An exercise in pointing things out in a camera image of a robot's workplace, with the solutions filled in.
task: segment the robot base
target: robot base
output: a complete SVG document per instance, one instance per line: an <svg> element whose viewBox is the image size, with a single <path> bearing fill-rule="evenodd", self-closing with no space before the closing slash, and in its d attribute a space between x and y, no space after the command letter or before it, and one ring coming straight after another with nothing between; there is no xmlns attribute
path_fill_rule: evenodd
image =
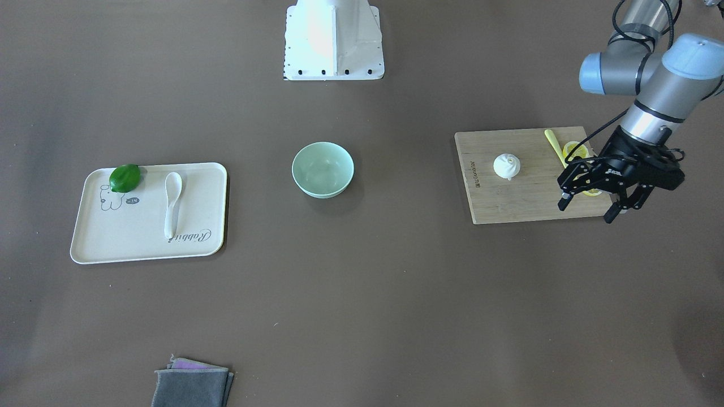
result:
<svg viewBox="0 0 724 407"><path fill-rule="evenodd" d="M384 75L379 10L367 0L299 0L287 9L285 80Z"/></svg>

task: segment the white spoon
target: white spoon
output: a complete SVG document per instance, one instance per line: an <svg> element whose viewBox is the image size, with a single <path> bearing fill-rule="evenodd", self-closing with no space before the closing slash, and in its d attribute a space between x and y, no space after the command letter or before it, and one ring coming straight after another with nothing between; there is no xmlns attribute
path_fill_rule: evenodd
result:
<svg viewBox="0 0 724 407"><path fill-rule="evenodd" d="M176 225L174 224L174 209L176 201L181 196L182 181L178 172L170 172L166 176L166 197L168 198L168 207L166 208L166 222L164 223L164 233L166 239L173 238L176 234Z"/></svg>

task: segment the wooden cutting board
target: wooden cutting board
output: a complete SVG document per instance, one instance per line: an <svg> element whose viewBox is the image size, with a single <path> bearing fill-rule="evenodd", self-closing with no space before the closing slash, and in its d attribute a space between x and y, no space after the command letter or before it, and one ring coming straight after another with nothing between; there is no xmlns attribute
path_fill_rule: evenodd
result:
<svg viewBox="0 0 724 407"><path fill-rule="evenodd" d="M547 127L561 148L586 137L582 127ZM475 225L531 220L602 216L611 206L607 193L576 196L565 211L558 210L563 170L545 138L546 129L494 130L455 134L460 169ZM498 177L493 161L500 154L521 160L521 171L512 180Z"/></svg>

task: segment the gray cloth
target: gray cloth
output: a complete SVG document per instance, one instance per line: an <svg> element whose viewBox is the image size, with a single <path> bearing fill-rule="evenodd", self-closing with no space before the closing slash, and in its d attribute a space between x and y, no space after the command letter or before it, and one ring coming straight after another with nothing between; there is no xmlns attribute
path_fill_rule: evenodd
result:
<svg viewBox="0 0 724 407"><path fill-rule="evenodd" d="M151 407L225 407L234 374L229 369L172 358L159 376Z"/></svg>

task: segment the light green ceramic bowl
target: light green ceramic bowl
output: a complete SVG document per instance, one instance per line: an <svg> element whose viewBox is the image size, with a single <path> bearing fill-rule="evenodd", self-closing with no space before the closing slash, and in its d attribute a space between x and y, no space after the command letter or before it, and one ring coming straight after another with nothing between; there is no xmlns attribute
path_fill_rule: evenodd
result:
<svg viewBox="0 0 724 407"><path fill-rule="evenodd" d="M302 148L292 161L294 182L314 198L339 195L354 173L355 164L347 150L327 141Z"/></svg>

